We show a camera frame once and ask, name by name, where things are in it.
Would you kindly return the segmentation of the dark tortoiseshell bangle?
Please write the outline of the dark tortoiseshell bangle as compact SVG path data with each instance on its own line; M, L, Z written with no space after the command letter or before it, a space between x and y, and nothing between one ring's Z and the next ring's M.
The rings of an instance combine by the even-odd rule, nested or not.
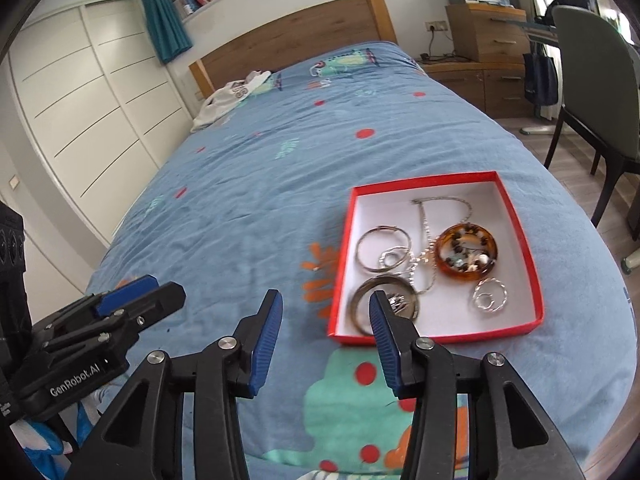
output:
M418 293L408 280L395 274L382 274L364 281L352 294L347 306L349 321L361 336L372 336L369 312L371 299L398 318L416 322L420 313Z

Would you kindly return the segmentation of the thin silver bangle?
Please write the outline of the thin silver bangle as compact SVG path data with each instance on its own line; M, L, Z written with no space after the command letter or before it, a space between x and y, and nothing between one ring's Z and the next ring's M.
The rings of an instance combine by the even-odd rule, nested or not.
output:
M363 271L386 273L401 268L412 252L411 236L399 226L375 226L357 240L355 259Z

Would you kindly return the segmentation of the red white jewelry box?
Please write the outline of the red white jewelry box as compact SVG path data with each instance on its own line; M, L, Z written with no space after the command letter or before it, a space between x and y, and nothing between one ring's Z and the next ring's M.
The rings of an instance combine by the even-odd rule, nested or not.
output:
M544 322L532 252L495 171L352 189L329 337L372 344L369 298L377 290L439 342L523 335Z

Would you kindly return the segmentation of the amber resin bangle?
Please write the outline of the amber resin bangle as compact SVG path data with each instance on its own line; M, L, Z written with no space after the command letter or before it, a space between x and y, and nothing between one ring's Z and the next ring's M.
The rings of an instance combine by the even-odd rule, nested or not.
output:
M438 270L450 278L479 280L494 270L498 246L484 226L462 222L450 226L436 238L433 257Z

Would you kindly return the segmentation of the white door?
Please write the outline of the white door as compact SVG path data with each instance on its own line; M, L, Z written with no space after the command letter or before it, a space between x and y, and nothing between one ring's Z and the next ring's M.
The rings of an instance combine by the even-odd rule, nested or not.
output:
M32 319L40 321L84 296L92 269L36 204L4 145L1 200L24 220L27 301Z

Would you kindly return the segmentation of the blue patterned bedspread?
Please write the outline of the blue patterned bedspread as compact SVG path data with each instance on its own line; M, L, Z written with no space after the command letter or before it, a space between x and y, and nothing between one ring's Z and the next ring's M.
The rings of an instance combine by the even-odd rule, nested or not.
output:
M510 132L427 76L394 44L346 48L272 76L186 138L128 211L90 282L150 274L186 304L145 330L132 364L231 333L270 288L283 321L265 387L240 405L255 479L395 479L414 405L386 387L378 352L326 336L350 191L495 171L522 222L544 296L531 333L462 344L504 354L585 460L637 369L634 309L604 241Z

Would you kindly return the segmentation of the white wardrobe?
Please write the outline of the white wardrobe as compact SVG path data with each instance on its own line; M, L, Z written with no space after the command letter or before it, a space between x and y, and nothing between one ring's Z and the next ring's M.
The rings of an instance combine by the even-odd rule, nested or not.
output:
M9 50L9 70L32 144L89 229L110 244L191 125L139 1L73 6L26 26Z

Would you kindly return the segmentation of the white garment on bed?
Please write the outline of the white garment on bed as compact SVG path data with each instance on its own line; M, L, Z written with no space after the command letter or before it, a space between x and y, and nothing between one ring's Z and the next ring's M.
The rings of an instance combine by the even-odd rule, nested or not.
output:
M204 100L198 114L193 119L191 132L197 132L213 125L237 108L249 96L255 93L271 76L269 70L253 70L242 80L234 80L215 90Z

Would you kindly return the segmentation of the left teal curtain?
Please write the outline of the left teal curtain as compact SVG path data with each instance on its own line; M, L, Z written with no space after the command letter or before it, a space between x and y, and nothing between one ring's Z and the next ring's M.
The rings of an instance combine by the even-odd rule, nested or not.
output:
M146 28L160 62L170 63L193 47L171 0L140 0Z

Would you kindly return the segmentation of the low wooden nightstand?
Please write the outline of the low wooden nightstand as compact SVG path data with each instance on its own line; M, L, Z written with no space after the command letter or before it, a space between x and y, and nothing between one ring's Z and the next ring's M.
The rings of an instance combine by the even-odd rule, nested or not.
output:
M525 97L525 65L448 61L420 63L424 72L491 118L533 117Z

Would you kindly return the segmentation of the wooden headboard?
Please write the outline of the wooden headboard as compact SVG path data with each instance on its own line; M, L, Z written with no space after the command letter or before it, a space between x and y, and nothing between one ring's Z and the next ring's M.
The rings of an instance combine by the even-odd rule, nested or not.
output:
M367 41L397 41L385 0L332 0L250 30L194 61L189 70L208 98L252 70L277 72Z

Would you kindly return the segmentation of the dark hanging bag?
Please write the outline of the dark hanging bag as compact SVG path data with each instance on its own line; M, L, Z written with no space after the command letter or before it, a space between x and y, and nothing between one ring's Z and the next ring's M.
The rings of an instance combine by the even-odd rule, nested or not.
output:
M525 66L525 99L532 103L535 112L548 120L558 116L559 83L554 59L536 44L533 51L523 55Z

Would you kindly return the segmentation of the wooden drawer cabinet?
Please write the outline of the wooden drawer cabinet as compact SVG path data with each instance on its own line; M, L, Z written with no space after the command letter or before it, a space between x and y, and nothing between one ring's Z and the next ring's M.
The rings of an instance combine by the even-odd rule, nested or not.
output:
M524 10L487 3L448 4L446 13L454 50L462 58L482 63L523 63L530 42L518 24Z

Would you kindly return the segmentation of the grey green chair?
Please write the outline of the grey green chair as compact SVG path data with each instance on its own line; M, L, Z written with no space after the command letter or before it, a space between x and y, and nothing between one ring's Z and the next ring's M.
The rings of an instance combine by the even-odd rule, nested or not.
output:
M550 167L562 129L570 126L605 161L593 211L596 226L623 174L639 172L639 83L631 48L604 18L576 6L552 11L561 51L563 104L544 166Z

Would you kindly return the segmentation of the wall power socket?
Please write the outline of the wall power socket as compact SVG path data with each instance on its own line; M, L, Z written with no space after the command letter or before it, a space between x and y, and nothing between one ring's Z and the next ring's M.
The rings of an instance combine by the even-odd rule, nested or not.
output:
M426 22L425 27L432 32L448 32L449 26L446 21Z

